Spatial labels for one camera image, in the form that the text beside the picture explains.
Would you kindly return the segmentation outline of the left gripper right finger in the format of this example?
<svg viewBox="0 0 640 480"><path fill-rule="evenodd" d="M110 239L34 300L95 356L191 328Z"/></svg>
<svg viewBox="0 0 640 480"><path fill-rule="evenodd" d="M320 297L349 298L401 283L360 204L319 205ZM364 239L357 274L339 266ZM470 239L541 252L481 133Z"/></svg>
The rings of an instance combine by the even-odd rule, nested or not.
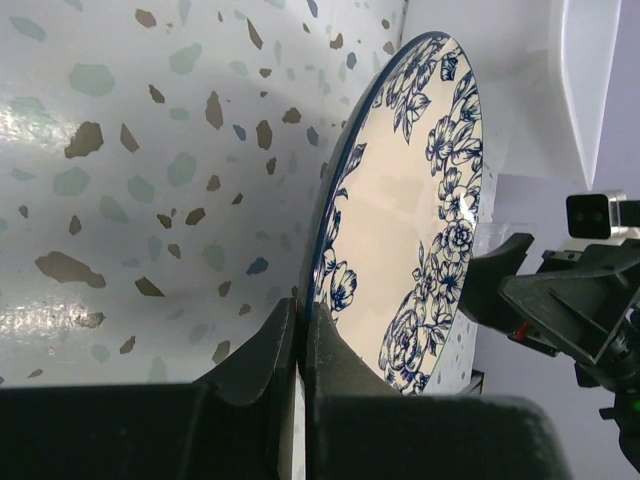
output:
<svg viewBox="0 0 640 480"><path fill-rule="evenodd" d="M309 479L568 479L544 412L514 397L404 396L340 337L325 305L307 326Z"/></svg>

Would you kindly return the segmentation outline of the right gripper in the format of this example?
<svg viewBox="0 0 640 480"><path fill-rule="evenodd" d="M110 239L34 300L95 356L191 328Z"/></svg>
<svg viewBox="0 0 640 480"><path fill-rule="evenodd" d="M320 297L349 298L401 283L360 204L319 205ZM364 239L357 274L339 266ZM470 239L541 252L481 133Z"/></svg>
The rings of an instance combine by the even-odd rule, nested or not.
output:
<svg viewBox="0 0 640 480"><path fill-rule="evenodd" d="M580 387L614 394L613 404L601 408L599 416L616 424L622 450L637 450L639 241L591 245L572 269L515 276L533 241L530 233L514 233L496 249L472 258L459 311L501 333L515 333L522 317L532 324L577 361Z"/></svg>

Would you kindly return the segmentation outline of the white plastic bin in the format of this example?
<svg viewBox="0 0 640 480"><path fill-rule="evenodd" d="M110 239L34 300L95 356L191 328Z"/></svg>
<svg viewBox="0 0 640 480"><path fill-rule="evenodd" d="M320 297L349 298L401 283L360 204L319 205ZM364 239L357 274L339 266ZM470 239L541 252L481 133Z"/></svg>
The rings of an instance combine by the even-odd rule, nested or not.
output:
<svg viewBox="0 0 640 480"><path fill-rule="evenodd" d="M618 1L411 1L403 39L442 31L463 48L492 170L589 189L620 13Z"/></svg>

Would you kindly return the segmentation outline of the blue floral white plate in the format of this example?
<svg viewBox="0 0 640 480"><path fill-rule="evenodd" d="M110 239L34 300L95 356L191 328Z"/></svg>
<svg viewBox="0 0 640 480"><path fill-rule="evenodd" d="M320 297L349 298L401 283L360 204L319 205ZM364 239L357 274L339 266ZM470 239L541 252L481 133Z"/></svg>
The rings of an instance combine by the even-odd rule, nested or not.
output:
<svg viewBox="0 0 640 480"><path fill-rule="evenodd" d="M375 375L423 395L452 329L473 255L483 125L454 37L402 47L354 108L323 182L310 307Z"/></svg>

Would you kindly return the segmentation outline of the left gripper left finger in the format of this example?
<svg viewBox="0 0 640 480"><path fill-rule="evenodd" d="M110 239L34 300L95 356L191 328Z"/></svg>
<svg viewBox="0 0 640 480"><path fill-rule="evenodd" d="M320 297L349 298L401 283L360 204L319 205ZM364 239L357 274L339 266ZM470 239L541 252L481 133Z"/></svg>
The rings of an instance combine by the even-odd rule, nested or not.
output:
<svg viewBox="0 0 640 480"><path fill-rule="evenodd" d="M296 303L181 384L13 388L1 394L5 479L288 479Z"/></svg>

